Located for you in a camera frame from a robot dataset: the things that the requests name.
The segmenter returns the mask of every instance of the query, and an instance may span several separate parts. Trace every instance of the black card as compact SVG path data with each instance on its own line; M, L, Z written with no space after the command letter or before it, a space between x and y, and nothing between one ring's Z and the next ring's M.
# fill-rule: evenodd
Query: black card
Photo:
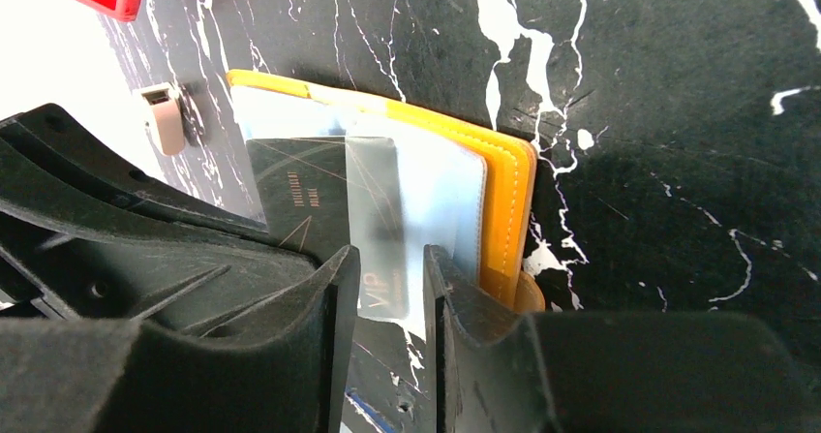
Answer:
M350 244L344 138L246 145L268 232L280 247L324 263Z
M359 249L359 316L408 315L396 147L385 138L251 139L248 153L268 231L320 263Z

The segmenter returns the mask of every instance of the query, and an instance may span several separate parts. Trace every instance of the yellow leather wallet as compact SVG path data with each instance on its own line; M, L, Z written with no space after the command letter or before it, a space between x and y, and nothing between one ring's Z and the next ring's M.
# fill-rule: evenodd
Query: yellow leather wallet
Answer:
M484 157L487 182L479 284L506 306L516 307L536 168L535 149L529 143L426 108L289 77L231 70L228 83L383 115L442 135Z
M519 274L519 286L516 288L516 301L513 310L519 313L544 312L544 294L536 284L536 280L523 270Z

